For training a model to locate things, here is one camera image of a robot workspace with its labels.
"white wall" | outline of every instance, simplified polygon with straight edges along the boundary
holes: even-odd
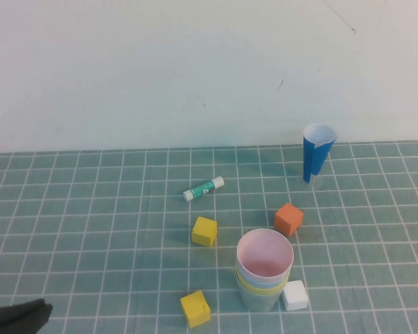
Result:
[[[418,139],[418,0],[0,0],[0,152],[300,143],[313,122]]]

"cube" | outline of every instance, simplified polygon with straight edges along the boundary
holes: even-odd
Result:
[[[192,230],[192,241],[206,247],[214,244],[217,236],[217,222],[212,219],[198,217]]]
[[[301,280],[286,283],[281,296],[287,311],[300,310],[308,306],[308,295]]]
[[[301,226],[304,213],[297,207],[286,203],[274,218],[274,226],[278,231],[289,237],[294,233],[296,228]]]
[[[190,328],[210,320],[210,308],[201,290],[182,297],[181,308]]]

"paper cup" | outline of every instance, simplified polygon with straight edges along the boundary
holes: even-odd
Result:
[[[281,291],[286,282],[288,282],[288,276],[285,277],[284,281],[282,283],[280,283],[279,285],[277,285],[276,287],[271,287],[268,289],[262,289],[260,287],[256,287],[255,285],[249,284],[248,282],[245,281],[245,279],[243,279],[243,277],[238,273],[238,271],[235,272],[237,275],[237,279],[240,282],[240,284],[249,292],[255,293],[255,294],[262,294],[262,295],[270,295],[270,294],[274,294],[278,291]]]
[[[322,124],[312,124],[304,129],[304,181],[318,175],[328,152],[337,139],[336,132]]]
[[[238,280],[237,286],[240,292],[240,298],[242,299],[243,304],[249,308],[252,312],[268,312],[272,309],[275,303],[279,300],[280,294],[283,291],[283,288],[274,294],[262,295],[255,294],[248,291]]]
[[[293,260],[290,242],[274,230],[259,228],[249,231],[237,245],[238,271],[243,277],[257,283],[283,282]]]

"cup rim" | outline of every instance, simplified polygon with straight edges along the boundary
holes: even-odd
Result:
[[[313,134],[316,130],[321,131],[322,136],[320,140],[313,141]],[[316,145],[324,145],[335,141],[337,134],[329,125],[314,123],[304,128],[303,137]]]
[[[242,264],[242,262],[239,260],[239,258],[238,258],[238,246],[242,242],[242,239],[245,238],[245,236],[247,236],[249,233],[253,233],[253,232],[256,232],[256,231],[266,231],[267,233],[268,232],[277,233],[283,240],[285,240],[284,242],[286,242],[290,246],[290,249],[291,249],[291,263],[290,263],[290,265],[288,266],[288,268],[283,273],[280,273],[280,274],[275,275],[275,276],[259,276],[259,275],[256,275],[255,273],[252,273],[250,270],[248,270]],[[252,278],[254,278],[254,279],[258,280],[258,281],[264,281],[264,280],[266,280],[266,281],[273,281],[273,280],[276,280],[279,277],[281,277],[282,275],[284,275],[288,270],[290,270],[291,267],[293,266],[293,263],[294,263],[294,249],[293,249],[293,245],[291,244],[291,242],[282,233],[277,232],[276,230],[271,230],[269,228],[256,228],[256,229],[251,230],[249,232],[246,232],[244,235],[242,235],[242,237],[240,238],[240,240],[239,240],[239,242],[237,244],[236,256],[237,256],[237,263],[241,266],[241,270],[242,271],[244,270],[249,276],[251,276]]]

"white cube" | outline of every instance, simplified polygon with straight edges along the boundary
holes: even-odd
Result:
[[[300,310],[308,306],[308,295],[301,280],[286,283],[281,296],[287,311]]]

